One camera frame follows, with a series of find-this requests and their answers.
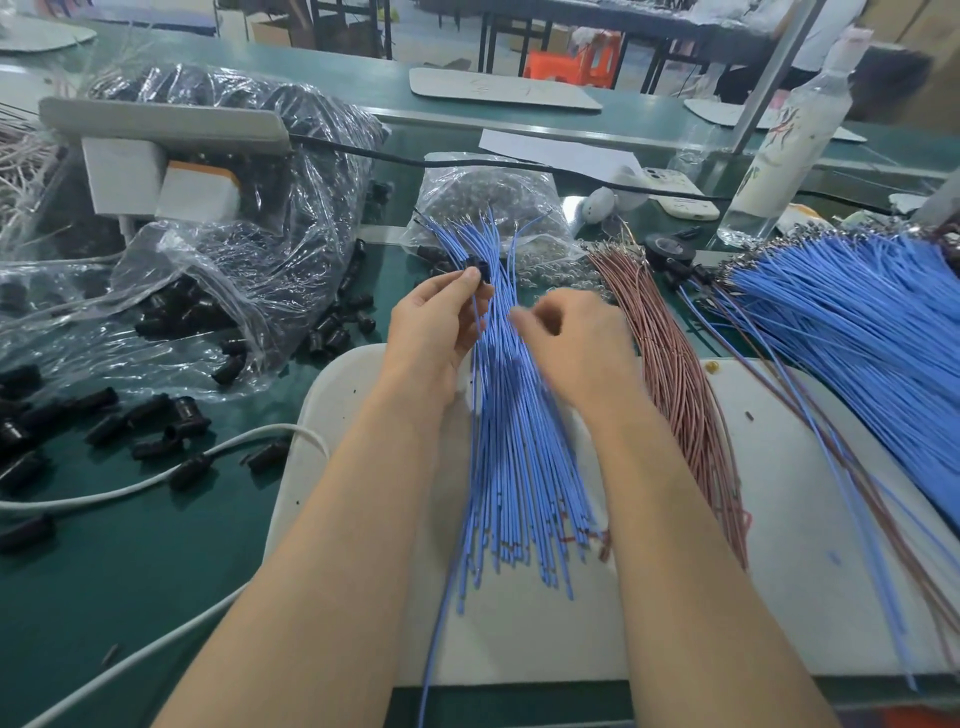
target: black cable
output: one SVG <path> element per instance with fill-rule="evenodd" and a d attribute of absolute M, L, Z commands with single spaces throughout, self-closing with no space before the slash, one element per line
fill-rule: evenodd
<path fill-rule="evenodd" d="M 680 200 L 700 200 L 708 203 L 728 203 L 733 199 L 732 197 L 702 195 L 692 192 L 674 192 L 673 190 L 665 191 L 662 189 L 654 189 L 653 187 L 637 187 L 632 184 L 606 182 L 604 180 L 598 180 L 591 175 L 584 174 L 583 172 L 573 172 L 568 169 L 558 169 L 557 167 L 551 167 L 546 164 L 536 164 L 530 161 L 510 159 L 437 159 L 434 161 L 427 161 L 425 159 L 410 159 L 408 157 L 400 157 L 387 152 L 377 152 L 373 149 L 363 149 L 362 147 L 354 147 L 349 144 L 340 144 L 336 141 L 319 139 L 315 136 L 290 134 L 290 141 L 299 142 L 307 147 L 328 149 L 333 152 L 343 152 L 344 154 L 357 155 L 358 157 L 366 157 L 368 159 L 379 159 L 380 161 L 389 161 L 393 164 L 403 164 L 408 167 L 417 167 L 418 169 L 443 169 L 445 167 L 500 167 L 502 169 L 522 169 L 529 172 L 543 172 L 552 175 L 573 175 L 574 177 L 587 180 L 589 182 L 595 182 L 603 187 L 608 187 L 609 189 L 615 189 L 621 192 L 634 192 L 642 195 L 660 195 L 661 197 L 673 197 Z M 797 195 L 815 197 L 821 200 L 830 200 L 842 205 L 848 205 L 858 209 L 865 209 L 869 212 L 877 212 L 883 215 L 893 214 L 892 210 L 885 209 L 883 207 L 870 205 L 869 203 L 863 203 L 859 200 L 851 200 L 846 197 L 841 197 L 840 195 L 830 194 L 829 192 L 820 192 L 819 190 L 815 189 L 801 189 L 797 191 Z"/>

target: forearm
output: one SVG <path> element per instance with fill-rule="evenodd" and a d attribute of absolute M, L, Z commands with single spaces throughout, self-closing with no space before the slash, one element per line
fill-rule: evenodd
<path fill-rule="evenodd" d="M 378 384 L 155 726 L 383 724 L 441 414 Z"/>
<path fill-rule="evenodd" d="M 824 728 L 836 718 L 739 567 L 666 421 L 643 397 L 588 421 L 631 691 L 651 728 Z"/>

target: metal pole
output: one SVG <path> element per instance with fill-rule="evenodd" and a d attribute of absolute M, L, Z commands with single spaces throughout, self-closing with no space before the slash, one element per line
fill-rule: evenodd
<path fill-rule="evenodd" d="M 797 51 L 804 44 L 806 35 L 826 3 L 827 0 L 801 0 L 796 6 L 793 18 L 783 31 L 773 57 L 767 63 L 760 80 L 756 82 L 756 87 L 747 98 L 747 103 L 743 105 L 740 120 L 733 128 L 734 154 L 741 154 L 747 146 L 747 142 L 756 130 L 756 125 L 760 123 L 760 117 L 770 106 L 770 100 L 777 92 L 780 81 L 797 57 Z"/>

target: smartphone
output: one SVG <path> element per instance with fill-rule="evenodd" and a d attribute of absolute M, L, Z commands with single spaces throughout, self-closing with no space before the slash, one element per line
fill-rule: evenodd
<path fill-rule="evenodd" d="M 683 172 L 673 169 L 657 169 L 655 167 L 644 167 L 644 172 L 650 178 L 650 186 L 656 189 L 662 189 L 664 192 L 688 192 L 694 195 L 702 195 L 703 192 L 694 184 L 690 177 Z M 663 211 L 671 217 L 678 217 L 681 220 L 716 220 L 720 217 L 720 210 L 714 203 L 704 200 L 684 200 L 677 197 L 666 197 L 664 195 L 652 195 L 651 200 L 656 200 Z"/>

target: table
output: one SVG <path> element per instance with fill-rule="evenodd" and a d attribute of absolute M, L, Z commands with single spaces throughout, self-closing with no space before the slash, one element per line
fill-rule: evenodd
<path fill-rule="evenodd" d="M 108 27 L 98 31 L 100 35 L 90 49 L 23 62 L 49 63 L 57 59 L 70 68 L 81 68 L 91 59 L 88 53 L 93 54 L 92 62 L 106 62 L 127 31 Z M 406 84 L 406 67 L 398 63 L 257 44 L 237 46 L 179 34 L 168 37 L 133 32 L 157 40 L 155 55 L 255 69 L 313 83 L 353 103 L 379 109 L 394 130 L 387 151 L 408 157 L 438 150 L 475 150 L 479 129 L 484 125 L 507 131 L 537 125 L 541 133 L 562 138 L 583 140 L 594 137 L 571 135 L 605 134 L 608 143 L 636 149 L 644 164 L 663 166 L 679 143 L 678 130 L 688 121 L 703 123 L 674 99 L 601 89 L 589 90 L 605 104 L 600 114 L 593 115 L 419 99 Z M 960 163 L 958 139 L 855 126 L 882 154 L 910 166 L 894 174 L 895 168 L 887 164 L 886 171 L 877 173 L 884 182 L 910 187 L 918 184 L 918 177 L 936 179 Z M 869 158 L 862 150 L 832 143 L 828 155 L 828 167 L 816 172 L 807 186 L 874 204 L 884 202 L 886 190 L 834 173 L 844 170 L 856 174 L 864 169 L 857 166 Z M 732 160 L 725 170 L 719 166 L 711 170 L 708 165 L 699 182 L 705 186 L 706 179 L 715 175 L 717 190 L 730 193 L 748 162 Z M 396 185 L 385 207 L 368 208 L 366 222 L 387 228 L 368 229 L 363 234 L 369 232 L 370 240 L 382 240 L 409 220 L 420 173 L 377 164 L 374 175 Z M 562 195 L 591 191 L 588 185 L 566 175 L 558 176 L 557 186 Z M 818 207 L 827 215 L 842 209 Z M 636 231 L 677 231 L 688 226 L 666 217 L 654 205 L 635 210 L 630 222 Z M 705 231 L 697 242 L 703 244 L 708 238 L 709 231 Z M 386 330 L 394 302 L 425 274 L 426 268 L 400 248 L 371 245 L 359 290 L 369 290 L 375 296 L 373 318 L 378 332 Z M 528 290 L 523 296 L 529 303 L 537 293 Z M 703 341 L 692 341 L 701 352 L 708 352 Z M 254 425 L 294 422 L 317 372 L 314 364 L 294 360 L 268 391 L 239 401 L 205 405 L 217 440 L 222 442 Z M 99 492 L 153 472 L 141 470 L 123 451 L 92 460 L 79 430 L 61 435 L 48 452 L 58 463 L 56 476 L 41 491 L 48 498 Z M 215 466 L 219 474 L 205 492 L 179 498 L 156 488 L 65 518 L 56 543 L 22 559 L 0 561 L 4 594 L 0 599 L 4 656 L 0 661 L 0 728 L 22 725 L 92 678 L 113 644 L 122 645 L 118 655 L 122 658 L 250 578 L 262 556 L 277 481 L 254 483 L 239 459 L 237 454 L 219 460 Z M 208 633 L 209 629 L 201 630 L 125 674 L 58 721 L 57 727 L 129 728 L 148 724 Z M 898 679 L 825 677 L 817 682 L 836 706 L 912 698 Z M 951 678 L 933 676 L 922 679 L 921 684 L 924 697 L 931 701 L 958 699 Z M 619 682 L 441 688 L 431 695 L 427 717 L 433 728 L 615 722 L 628 719 L 631 712 L 627 685 Z M 395 691 L 387 725 L 412 725 L 416 700 L 417 691 Z"/>
<path fill-rule="evenodd" d="M 773 47 L 773 40 L 769 36 L 751 30 L 745 25 L 697 24 L 684 17 L 682 13 L 656 11 L 640 5 L 626 6 L 613 0 L 598 0 L 596 4 L 566 0 L 468 1 L 473 10 L 483 14 L 477 70 L 485 70 L 487 73 L 493 72 L 493 52 L 496 47 L 497 33 L 523 37 L 517 74 L 522 76 L 530 39 L 540 39 L 540 49 L 546 50 L 550 29 L 554 23 L 604 28 L 624 34 L 613 78 L 614 86 L 623 65 L 628 40 L 633 38 L 652 42 L 654 58 L 651 60 L 641 93 L 649 93 L 656 87 L 663 65 L 668 60 L 682 59 L 694 63 L 719 62 L 747 65 L 761 61 Z M 499 22 L 503 18 L 507 18 L 506 25 Z M 526 21 L 522 30 L 513 27 L 514 18 Z M 545 21 L 546 25 L 542 33 L 532 29 L 533 19 Z M 674 40 L 695 42 L 697 44 L 695 56 L 693 58 L 670 56 L 669 48 Z"/>

